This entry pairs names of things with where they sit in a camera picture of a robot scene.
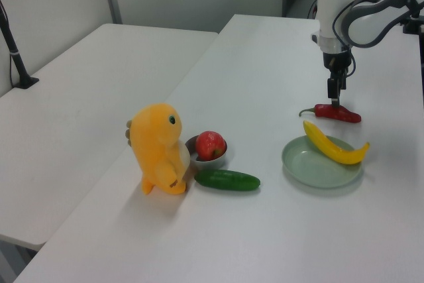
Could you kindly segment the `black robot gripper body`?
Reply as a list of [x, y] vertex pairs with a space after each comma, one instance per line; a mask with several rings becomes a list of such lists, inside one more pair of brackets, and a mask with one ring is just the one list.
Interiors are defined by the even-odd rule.
[[338, 54], [323, 53], [324, 67], [330, 71], [330, 79], [345, 79], [351, 65], [351, 51]]

